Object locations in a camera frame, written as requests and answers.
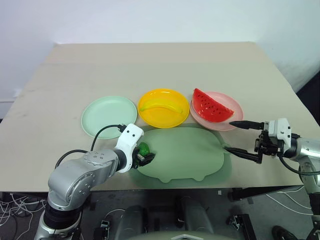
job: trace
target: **white wall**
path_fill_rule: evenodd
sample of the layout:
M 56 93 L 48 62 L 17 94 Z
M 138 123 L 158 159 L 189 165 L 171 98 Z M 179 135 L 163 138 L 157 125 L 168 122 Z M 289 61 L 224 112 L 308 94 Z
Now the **white wall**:
M 0 0 L 0 101 L 54 43 L 252 41 L 297 91 L 319 70 L 319 27 L 320 0 Z

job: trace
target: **light green plate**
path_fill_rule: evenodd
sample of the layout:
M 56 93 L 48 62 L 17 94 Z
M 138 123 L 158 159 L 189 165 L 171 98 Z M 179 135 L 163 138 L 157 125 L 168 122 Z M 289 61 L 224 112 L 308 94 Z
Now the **light green plate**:
M 176 179 L 202 181 L 224 165 L 222 144 L 211 131 L 202 128 L 154 129 L 146 131 L 142 141 L 149 145 L 155 158 L 138 171 L 163 183 Z
M 86 107 L 81 117 L 83 130 L 95 137 L 97 132 L 107 125 L 134 124 L 137 119 L 137 108 L 128 98 L 123 96 L 101 97 Z M 99 139 L 113 139 L 121 132 L 111 127 L 100 133 Z

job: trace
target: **watermelon slice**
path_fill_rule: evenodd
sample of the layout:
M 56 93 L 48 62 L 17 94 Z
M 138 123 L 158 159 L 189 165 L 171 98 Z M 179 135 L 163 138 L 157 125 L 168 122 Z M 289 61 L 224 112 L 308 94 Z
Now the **watermelon slice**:
M 234 111 L 215 101 L 198 88 L 193 92 L 192 105 L 200 117 L 213 123 L 223 122 L 234 114 Z

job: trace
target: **green placemat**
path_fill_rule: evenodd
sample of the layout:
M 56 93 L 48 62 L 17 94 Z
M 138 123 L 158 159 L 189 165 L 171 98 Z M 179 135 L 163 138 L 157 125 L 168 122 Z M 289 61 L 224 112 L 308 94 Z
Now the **green placemat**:
M 157 168 L 160 168 L 160 167 L 162 168 L 161 171 L 158 171 L 160 172 L 160 175 L 157 175 L 157 171 L 152 173 L 152 171 L 154 171 L 153 169 L 155 169 L 151 166 L 151 164 L 153 163 L 150 163 L 149 164 L 150 166 L 147 165 L 147 166 L 141 167 L 139 170 L 136 170 L 136 169 L 130 170 L 129 174 L 132 177 L 132 180 L 138 186 L 142 188 L 152 188 L 152 189 L 185 188 L 185 187 L 199 188 L 201 186 L 203 187 L 212 186 L 214 184 L 223 182 L 231 175 L 232 167 L 231 167 L 230 155 L 228 154 L 228 152 L 223 150 L 222 146 L 226 144 L 218 132 L 207 130 L 196 123 L 186 123 L 186 124 L 180 125 L 179 127 L 169 128 L 169 129 L 158 129 L 158 128 L 153 128 L 151 126 L 145 126 L 143 127 L 143 130 L 145 132 L 145 138 L 142 139 L 142 141 L 147 142 L 149 144 L 150 150 L 152 152 L 156 152 L 157 150 L 161 151 L 161 153 L 158 153 L 160 155 L 159 160 L 163 160 L 167 156 L 169 159 L 171 159 L 171 164 L 169 164 L 170 161 L 167 161 L 169 165 L 166 163 L 164 166 L 162 166 L 161 165 L 162 162 L 158 162 L 158 163 L 156 162 L 157 164 L 155 164 L 154 166 Z M 152 140 L 151 137 L 155 137 L 156 135 L 158 135 L 156 130 L 157 131 L 165 130 L 164 133 L 167 131 L 166 134 L 168 135 L 168 137 L 164 137 L 162 136 L 162 134 L 164 133 L 158 132 L 160 137 L 156 137 L 155 140 Z M 191 133 L 194 133 L 196 135 L 187 137 L 187 136 L 184 136 L 183 132 L 185 132 L 187 135 Z M 177 141 L 179 139 L 176 137 L 184 137 L 184 140 L 180 139 L 180 141 Z M 189 145 L 190 151 L 188 151 L 188 149 L 186 149 L 184 145 L 181 145 L 181 143 L 185 143 L 187 145 L 193 144 L 194 148 L 192 148 L 192 146 Z M 179 175 L 175 175 L 175 169 L 177 168 L 180 169 Z M 169 170 L 170 173 L 164 173 L 164 170 Z M 146 176 L 140 173 L 139 171 L 155 177 Z M 185 175 L 187 172 L 190 173 L 190 171 L 192 175 L 191 178 L 174 179 L 176 177 L 180 178 L 182 175 Z

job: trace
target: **black shoe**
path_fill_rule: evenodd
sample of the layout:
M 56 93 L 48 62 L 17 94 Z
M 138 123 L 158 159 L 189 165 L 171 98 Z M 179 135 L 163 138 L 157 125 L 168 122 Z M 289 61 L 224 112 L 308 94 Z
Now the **black shoe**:
M 274 226 L 272 228 L 272 236 L 274 240 L 298 240 L 295 235 L 281 226 Z

